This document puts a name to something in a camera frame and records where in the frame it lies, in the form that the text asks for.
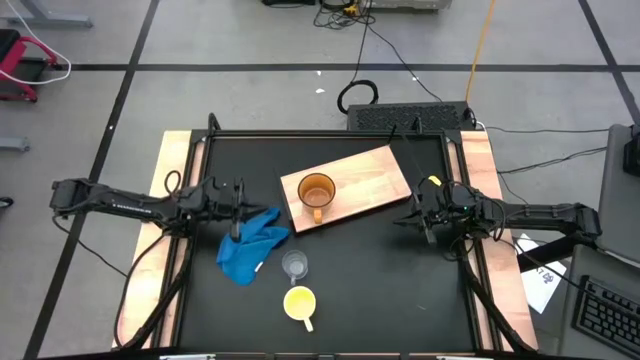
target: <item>black keyboard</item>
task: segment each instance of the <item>black keyboard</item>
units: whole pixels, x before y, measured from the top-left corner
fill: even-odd
[[[640,304],[610,286],[583,276],[573,327],[631,357],[640,359]]]
[[[466,109],[464,101],[350,105],[348,129],[391,130],[396,125],[398,130],[412,130],[420,119],[424,131],[473,130],[471,120],[465,120]]]

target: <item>concrete floor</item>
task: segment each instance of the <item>concrete floor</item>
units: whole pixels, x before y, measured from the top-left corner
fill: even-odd
[[[437,15],[377,14],[373,27],[409,63],[469,64],[489,2],[455,0],[451,9]],[[150,3],[48,0],[52,10],[89,15],[95,27],[35,31],[75,64],[125,65]],[[640,25],[634,16],[640,3],[588,3],[617,62],[640,64],[640,38],[635,35]],[[3,10],[7,7],[0,2]],[[315,11],[271,9],[257,0],[160,0],[140,63],[354,63],[362,26],[318,29],[312,26]],[[386,44],[370,35],[363,62],[398,60]],[[603,65],[606,61],[577,0],[501,0],[481,63]],[[464,98],[467,72],[417,75],[445,101]],[[24,355],[66,239],[51,224],[51,182],[88,176],[123,76],[123,71],[77,71],[68,81],[42,87],[37,104],[0,103],[0,135],[24,135],[33,142],[28,153],[0,152],[0,193],[16,200],[0,217],[0,359]],[[100,181],[146,192],[163,131],[204,128],[210,111],[226,129],[344,129],[346,116],[336,108],[335,99],[351,76],[352,71],[312,69],[137,72]],[[381,103],[431,101],[405,71],[363,71],[359,78],[376,82]],[[624,73],[624,79],[640,96],[640,74]],[[345,101],[363,103],[369,96],[366,90],[354,89]],[[609,72],[481,72],[470,104],[486,125],[509,129],[593,129],[632,123]],[[606,133],[492,132],[491,140],[498,168],[509,169],[604,146]],[[603,161],[604,155],[598,154],[506,178],[511,189],[530,202],[580,201],[597,207]],[[507,200],[516,201],[505,194]],[[81,238],[127,269],[138,229],[135,221],[91,214]],[[120,276],[77,249],[40,355],[107,351],[122,283]],[[549,351],[559,331],[562,299],[557,296],[545,314],[533,314],[541,343]]]

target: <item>orange mug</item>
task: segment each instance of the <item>orange mug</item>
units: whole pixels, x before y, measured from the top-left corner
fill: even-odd
[[[329,209],[335,196],[336,184],[325,174],[309,174],[298,185],[298,197],[313,213],[316,224],[322,224],[322,212]]]

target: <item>blue towel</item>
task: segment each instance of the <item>blue towel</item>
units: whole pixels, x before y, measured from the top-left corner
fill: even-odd
[[[266,212],[240,225],[240,241],[235,243],[225,235],[218,249],[216,263],[238,285],[249,285],[256,277],[256,267],[263,262],[271,249],[289,236],[289,229],[265,227],[278,218],[280,210],[270,208]]]

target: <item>white paper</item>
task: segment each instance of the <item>white paper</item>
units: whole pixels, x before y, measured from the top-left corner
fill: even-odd
[[[529,239],[525,234],[520,236],[518,244],[522,250],[529,251],[538,247],[538,244]],[[561,275],[564,275],[567,270],[564,265],[557,261],[549,263],[547,266]],[[557,274],[543,267],[522,273],[522,282],[524,283],[524,291],[527,295],[529,306],[542,314],[560,281],[562,279]]]

